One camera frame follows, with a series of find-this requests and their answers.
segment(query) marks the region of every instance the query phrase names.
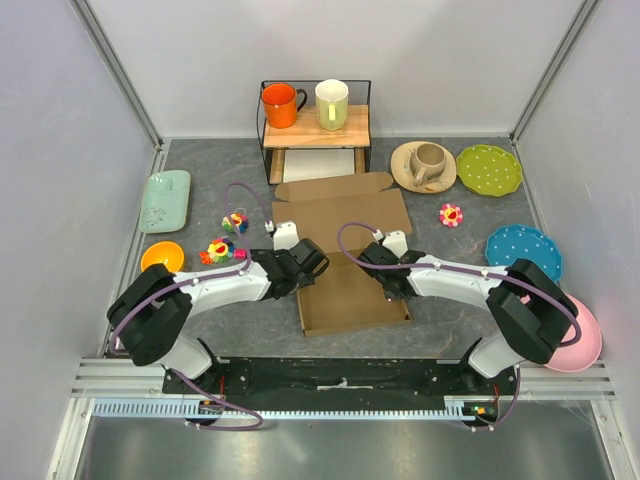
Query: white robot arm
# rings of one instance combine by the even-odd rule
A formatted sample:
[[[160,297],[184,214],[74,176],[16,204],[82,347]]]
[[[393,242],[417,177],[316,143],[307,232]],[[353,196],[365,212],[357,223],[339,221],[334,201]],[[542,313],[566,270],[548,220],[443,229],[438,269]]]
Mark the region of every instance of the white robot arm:
[[[236,265],[172,274],[162,264],[145,270],[109,309],[114,329],[149,296],[176,288],[158,299],[161,305],[147,305],[122,328],[120,340],[133,363],[161,364],[197,378],[213,358],[204,344],[182,333],[189,317],[232,303],[281,298],[313,284],[329,265],[312,241],[298,239],[293,222],[278,225],[273,240],[273,250],[251,250],[252,262],[245,270]]]
[[[511,267],[477,267],[447,262],[409,250],[403,232],[378,232],[358,257],[369,265],[411,264],[413,268],[376,270],[362,268],[378,280],[389,300],[437,296],[490,311],[499,330],[476,342],[461,364],[483,379],[494,378],[523,360],[547,363],[571,326],[553,305],[504,281],[512,276],[559,302],[574,316],[575,305],[533,262],[520,259]]]

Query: white paper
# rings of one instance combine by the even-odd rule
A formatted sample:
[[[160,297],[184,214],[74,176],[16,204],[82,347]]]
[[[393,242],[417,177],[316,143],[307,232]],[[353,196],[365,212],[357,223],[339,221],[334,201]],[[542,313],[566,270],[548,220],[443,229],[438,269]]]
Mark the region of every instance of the white paper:
[[[312,178],[353,175],[354,149],[317,148],[313,150],[287,150],[284,156],[283,182]]]

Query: open cardboard box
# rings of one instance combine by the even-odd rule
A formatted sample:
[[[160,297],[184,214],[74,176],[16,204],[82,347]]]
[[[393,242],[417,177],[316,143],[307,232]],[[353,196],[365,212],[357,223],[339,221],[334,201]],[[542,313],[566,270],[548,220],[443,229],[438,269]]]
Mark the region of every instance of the open cardboard box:
[[[342,177],[283,183],[276,188],[273,216],[276,223],[293,221],[298,236],[310,238],[329,258],[329,268],[316,284],[298,290],[302,330],[307,337],[406,323],[404,301],[389,302],[382,286],[340,251],[337,233],[357,221],[383,232],[411,232],[402,194],[389,189],[388,173],[371,172]],[[369,230],[344,231],[345,247],[354,256],[373,241]]]

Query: blue polka dot plate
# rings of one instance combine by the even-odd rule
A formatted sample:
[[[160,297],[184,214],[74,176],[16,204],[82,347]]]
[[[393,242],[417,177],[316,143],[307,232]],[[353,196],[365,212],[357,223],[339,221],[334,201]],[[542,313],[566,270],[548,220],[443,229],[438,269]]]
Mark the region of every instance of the blue polka dot plate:
[[[562,254],[558,246],[534,227],[517,224],[500,227],[489,236],[485,255],[491,266],[511,266],[518,258],[526,258],[554,282],[562,277]]]

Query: pink plate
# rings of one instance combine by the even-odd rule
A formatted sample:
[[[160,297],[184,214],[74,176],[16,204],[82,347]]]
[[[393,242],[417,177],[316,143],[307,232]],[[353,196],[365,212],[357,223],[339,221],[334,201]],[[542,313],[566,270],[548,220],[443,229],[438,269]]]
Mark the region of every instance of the pink plate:
[[[578,308],[577,320],[582,329],[582,338],[575,345],[558,348],[546,366],[558,372],[571,373],[590,367],[598,359],[602,350],[602,335],[598,322],[589,309],[571,295],[567,297]],[[571,340],[574,335],[575,329],[571,327],[563,340]]]

